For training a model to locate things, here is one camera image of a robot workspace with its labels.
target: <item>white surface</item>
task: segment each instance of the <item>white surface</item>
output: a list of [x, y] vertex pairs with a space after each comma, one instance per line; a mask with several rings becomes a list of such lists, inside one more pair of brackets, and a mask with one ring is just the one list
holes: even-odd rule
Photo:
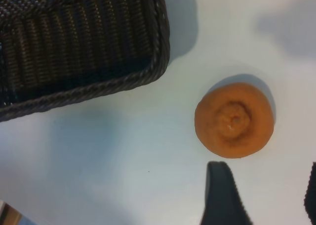
[[0, 124], [0, 198], [38, 225], [198, 225], [206, 163], [194, 111], [223, 78], [262, 79], [275, 132], [231, 166], [255, 225], [308, 225], [316, 161], [316, 0], [166, 0], [157, 82]]

